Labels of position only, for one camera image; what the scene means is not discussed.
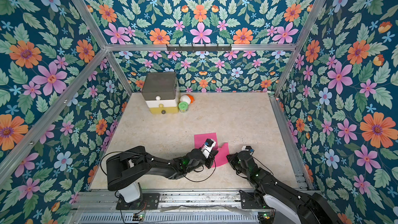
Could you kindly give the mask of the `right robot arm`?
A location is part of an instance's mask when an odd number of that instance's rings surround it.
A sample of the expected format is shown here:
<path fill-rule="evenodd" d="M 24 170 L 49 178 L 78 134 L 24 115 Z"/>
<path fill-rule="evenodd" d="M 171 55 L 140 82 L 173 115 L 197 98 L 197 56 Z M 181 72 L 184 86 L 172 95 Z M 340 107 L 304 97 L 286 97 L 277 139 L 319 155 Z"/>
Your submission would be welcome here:
<path fill-rule="evenodd" d="M 320 194 L 312 195 L 282 183 L 271 172 L 259 167 L 250 151 L 227 156 L 236 174 L 255 189 L 255 201 L 276 209 L 296 224 L 341 224 L 342 220 Z"/>

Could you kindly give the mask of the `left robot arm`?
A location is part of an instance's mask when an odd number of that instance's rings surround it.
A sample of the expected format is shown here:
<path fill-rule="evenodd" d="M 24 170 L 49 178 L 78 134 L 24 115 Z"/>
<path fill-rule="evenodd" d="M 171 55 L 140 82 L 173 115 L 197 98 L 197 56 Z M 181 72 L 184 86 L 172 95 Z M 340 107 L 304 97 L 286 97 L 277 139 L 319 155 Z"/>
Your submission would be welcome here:
<path fill-rule="evenodd" d="M 155 175 L 177 180 L 201 167 L 210 169 L 215 164 L 218 150 L 209 142 L 201 148 L 195 148 L 182 157 L 166 160 L 148 153 L 144 146 L 136 146 L 127 151 L 115 152 L 106 160 L 107 189 L 118 191 L 125 202 L 132 202 L 132 196 L 123 191 L 131 189 L 142 176 Z"/>

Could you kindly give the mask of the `pink square paper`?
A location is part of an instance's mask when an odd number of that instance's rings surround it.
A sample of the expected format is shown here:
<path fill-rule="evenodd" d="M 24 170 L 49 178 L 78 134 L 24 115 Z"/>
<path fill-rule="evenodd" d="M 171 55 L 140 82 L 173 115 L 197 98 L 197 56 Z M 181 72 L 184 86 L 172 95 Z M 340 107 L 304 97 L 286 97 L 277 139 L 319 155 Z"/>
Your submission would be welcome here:
<path fill-rule="evenodd" d="M 221 167 L 228 163 L 227 155 L 230 154 L 229 144 L 224 143 L 221 147 L 218 148 L 218 153 L 215 156 L 212 168 Z"/>

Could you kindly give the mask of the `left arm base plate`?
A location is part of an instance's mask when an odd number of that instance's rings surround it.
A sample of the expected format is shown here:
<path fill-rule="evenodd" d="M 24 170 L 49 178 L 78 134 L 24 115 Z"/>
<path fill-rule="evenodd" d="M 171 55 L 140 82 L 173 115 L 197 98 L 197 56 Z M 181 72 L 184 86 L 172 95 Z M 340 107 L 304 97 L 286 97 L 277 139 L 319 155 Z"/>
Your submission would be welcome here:
<path fill-rule="evenodd" d="M 116 210 L 153 210 L 159 205 L 160 194 L 144 193 L 137 200 L 127 203 L 122 195 L 118 197 Z"/>

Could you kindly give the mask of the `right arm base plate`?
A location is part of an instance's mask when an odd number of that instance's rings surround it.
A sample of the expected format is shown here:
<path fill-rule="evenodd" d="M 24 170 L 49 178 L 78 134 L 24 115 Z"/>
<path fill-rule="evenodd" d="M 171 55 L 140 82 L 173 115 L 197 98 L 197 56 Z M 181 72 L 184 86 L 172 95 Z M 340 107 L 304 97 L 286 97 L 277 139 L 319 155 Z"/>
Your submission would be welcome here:
<path fill-rule="evenodd" d="M 242 209 L 263 209 L 264 203 L 260 199 L 260 195 L 257 192 L 248 192 L 239 190 L 240 203 Z"/>

